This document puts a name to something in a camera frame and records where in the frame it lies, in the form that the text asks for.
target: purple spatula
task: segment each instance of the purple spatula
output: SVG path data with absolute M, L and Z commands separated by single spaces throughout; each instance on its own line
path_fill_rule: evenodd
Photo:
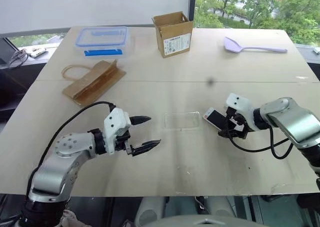
M 269 47 L 258 47 L 258 46 L 243 47 L 240 44 L 238 44 L 235 40 L 229 37 L 224 37 L 224 47 L 227 51 L 231 51 L 234 53 L 240 53 L 242 50 L 245 50 L 245 49 L 265 50 L 265 51 L 273 51 L 273 52 L 279 52 L 279 53 L 288 52 L 286 48 L 269 48 Z

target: white table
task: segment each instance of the white table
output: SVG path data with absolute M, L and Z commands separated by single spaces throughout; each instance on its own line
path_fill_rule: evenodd
M 135 35 L 136 43 L 142 42 L 139 36 L 146 43 L 148 36 L 150 40 L 156 39 L 151 35 L 152 29 L 133 30 L 140 33 Z M 97 62 L 97 60 L 81 62 L 81 57 L 74 52 L 72 40 L 78 31 L 78 28 L 70 30 L 0 134 L 0 179 L 5 180 L 0 181 L 1 193 L 25 193 L 29 174 L 37 165 L 53 133 L 80 109 L 62 94 L 62 90 L 71 82 L 62 80 L 59 76 L 61 69 L 68 64 L 93 65 Z M 270 195 L 318 191 L 315 174 L 307 160 L 295 148 L 286 159 L 277 160 L 270 151 L 246 153 L 236 149 L 228 139 L 219 137 L 217 130 L 202 119 L 195 128 L 177 130 L 165 127 L 166 114 L 199 112 L 202 115 L 208 107 L 214 107 L 223 113 L 226 98 L 231 92 L 251 99 L 256 107 L 279 97 L 290 96 L 302 107 L 320 116 L 320 85 L 288 39 L 286 40 L 288 44 L 283 44 L 281 47 L 291 48 L 292 45 L 289 53 L 293 51 L 296 54 L 292 55 L 295 62 L 290 63 L 295 74 L 286 70 L 289 75 L 285 76 L 282 74 L 284 72 L 282 67 L 273 68 L 269 64 L 273 60 L 269 59 L 260 63 L 260 69 L 265 76 L 257 74 L 251 65 L 252 75 L 259 78 L 258 80 L 250 74 L 241 75 L 240 69 L 248 70 L 247 66 L 239 65 L 238 71 L 229 73 L 223 67 L 212 68 L 208 65 L 209 60 L 203 62 L 206 65 L 198 65 L 199 72 L 202 72 L 203 76 L 197 74 L 191 65 L 185 66 L 186 71 L 183 71 L 181 62 L 188 62 L 180 56 L 184 55 L 192 62 L 193 58 L 200 61 L 195 54 L 202 53 L 194 44 L 198 41 L 196 33 L 207 32 L 208 35 L 218 36 L 216 32 L 228 33 L 228 31 L 233 33 L 240 30 L 194 29 L 190 52 L 167 59 L 162 59 L 157 52 L 156 42 L 151 41 L 149 48 L 145 49 L 149 49 L 150 55 L 155 58 L 154 65 L 151 65 L 152 58 L 148 59 L 146 53 L 139 53 L 137 48 L 135 54 L 144 59 L 139 61 L 141 65 L 124 65 L 127 59 L 119 61 L 127 71 L 127 75 L 100 99 L 115 103 L 131 116 L 152 117 L 151 121 L 130 129 L 131 144 L 155 139 L 161 139 L 161 143 L 148 153 L 137 157 L 128 156 L 121 151 L 113 156 L 101 155 L 87 161 L 78 174 L 72 195 Z M 279 30 L 266 30 L 266 33 L 273 35 L 273 32 L 277 31 Z M 262 53 L 254 52 L 252 55 L 259 55 L 259 58 L 262 58 Z M 287 58 L 286 55 L 279 54 L 270 56 Z M 229 60 L 229 58 L 223 60 L 222 57 L 215 59 L 221 64 Z M 145 76 L 138 74 L 148 70 L 147 67 L 150 69 L 149 80 L 143 79 Z M 273 69 L 276 80 L 272 79 L 272 74 L 267 75 L 268 68 Z M 215 76 L 216 83 L 208 85 L 207 76 Z M 102 128 L 108 111 L 105 106 L 88 109 L 66 126 L 61 135 Z M 284 135 L 278 129 L 275 130 L 275 141 L 282 139 Z M 266 147 L 270 144 L 269 132 L 266 130 L 252 132 L 248 134 L 246 140 L 237 142 L 249 149 Z M 277 147 L 278 153 L 283 154 L 288 146 L 286 143 Z

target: label on box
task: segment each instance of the label on box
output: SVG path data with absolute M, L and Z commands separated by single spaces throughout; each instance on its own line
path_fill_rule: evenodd
M 164 55 L 171 55 L 175 52 L 188 49 L 190 46 L 190 33 L 182 34 L 163 41 Z

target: cardboard box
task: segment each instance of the cardboard box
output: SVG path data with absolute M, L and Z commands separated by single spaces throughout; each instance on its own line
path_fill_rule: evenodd
M 180 12 L 153 17 L 158 49 L 163 58 L 190 50 L 193 21 Z

